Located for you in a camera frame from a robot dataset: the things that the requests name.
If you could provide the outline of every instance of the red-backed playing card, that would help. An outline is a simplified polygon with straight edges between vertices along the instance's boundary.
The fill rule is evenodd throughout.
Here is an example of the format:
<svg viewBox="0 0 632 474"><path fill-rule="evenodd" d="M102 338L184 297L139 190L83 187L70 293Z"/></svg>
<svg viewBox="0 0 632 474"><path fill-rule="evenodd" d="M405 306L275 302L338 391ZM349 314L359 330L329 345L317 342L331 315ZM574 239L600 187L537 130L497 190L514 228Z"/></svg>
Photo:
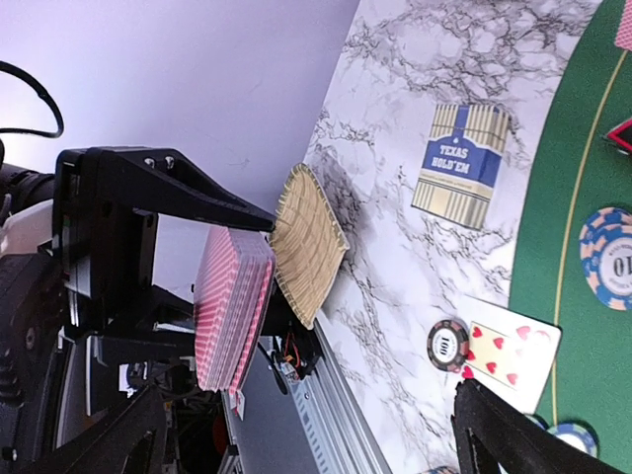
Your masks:
<svg viewBox="0 0 632 474"><path fill-rule="evenodd" d="M626 0L614 44L632 51L632 1Z"/></svg>

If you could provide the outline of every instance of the texas hold'em card box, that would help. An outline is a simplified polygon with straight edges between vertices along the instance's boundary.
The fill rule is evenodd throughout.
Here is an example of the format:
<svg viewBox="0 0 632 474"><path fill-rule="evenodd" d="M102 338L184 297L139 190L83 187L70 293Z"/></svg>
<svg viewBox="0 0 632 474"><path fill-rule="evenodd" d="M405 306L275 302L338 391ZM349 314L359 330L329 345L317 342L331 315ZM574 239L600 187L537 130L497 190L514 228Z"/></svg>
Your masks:
<svg viewBox="0 0 632 474"><path fill-rule="evenodd" d="M413 206L483 227L509 123L509 115L493 106L437 106Z"/></svg>

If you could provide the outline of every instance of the black poker chip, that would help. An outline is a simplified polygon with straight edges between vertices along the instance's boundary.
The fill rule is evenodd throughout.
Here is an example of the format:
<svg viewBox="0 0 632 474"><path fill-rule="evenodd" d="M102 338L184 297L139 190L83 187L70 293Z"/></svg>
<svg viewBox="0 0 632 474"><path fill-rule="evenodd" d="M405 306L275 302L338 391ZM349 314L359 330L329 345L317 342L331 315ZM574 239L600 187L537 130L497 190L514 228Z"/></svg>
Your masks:
<svg viewBox="0 0 632 474"><path fill-rule="evenodd" d="M470 350L467 330L456 321L444 319L428 334L428 357L439 370L458 372Z"/></svg>

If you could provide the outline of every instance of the blue poker chip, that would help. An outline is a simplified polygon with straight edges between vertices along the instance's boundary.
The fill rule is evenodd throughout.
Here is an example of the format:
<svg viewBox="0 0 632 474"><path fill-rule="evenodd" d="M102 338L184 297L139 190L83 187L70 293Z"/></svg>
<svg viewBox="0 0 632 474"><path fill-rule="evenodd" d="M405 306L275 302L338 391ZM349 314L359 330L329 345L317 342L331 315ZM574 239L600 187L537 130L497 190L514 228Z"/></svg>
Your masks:
<svg viewBox="0 0 632 474"><path fill-rule="evenodd" d="M440 466L430 471L424 471L423 474L458 474L458 470L454 467Z"/></svg>
<svg viewBox="0 0 632 474"><path fill-rule="evenodd" d="M580 232L580 259L584 276L589 276L589 264L595 233L607 224L632 225L632 214L619 207L604 207L589 217Z"/></svg>
<svg viewBox="0 0 632 474"><path fill-rule="evenodd" d="M601 303L619 311L632 309L632 226L599 227L592 237L584 272Z"/></svg>
<svg viewBox="0 0 632 474"><path fill-rule="evenodd" d="M544 423L538 417L534 415L525 415L525 416L529 418L531 421L533 421L536 425L538 425L539 428L546 430L546 425L544 425Z"/></svg>
<svg viewBox="0 0 632 474"><path fill-rule="evenodd" d="M560 438L570 446L585 452L592 457L597 457L596 439L586 428L576 423L562 423L547 430L555 437Z"/></svg>

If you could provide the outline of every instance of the screw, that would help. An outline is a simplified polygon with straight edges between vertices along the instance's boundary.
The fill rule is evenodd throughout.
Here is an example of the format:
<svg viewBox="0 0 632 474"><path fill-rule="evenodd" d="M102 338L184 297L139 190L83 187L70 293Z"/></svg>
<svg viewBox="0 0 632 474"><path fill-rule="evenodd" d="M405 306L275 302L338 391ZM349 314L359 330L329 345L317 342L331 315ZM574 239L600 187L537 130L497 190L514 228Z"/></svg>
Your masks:
<svg viewBox="0 0 632 474"><path fill-rule="evenodd" d="M34 328L29 328L29 331L27 331L26 345L27 351L32 351L36 346L36 330Z"/></svg>
<svg viewBox="0 0 632 474"><path fill-rule="evenodd" d="M18 460L18 451L13 447L5 446L2 448L2 459L15 462Z"/></svg>

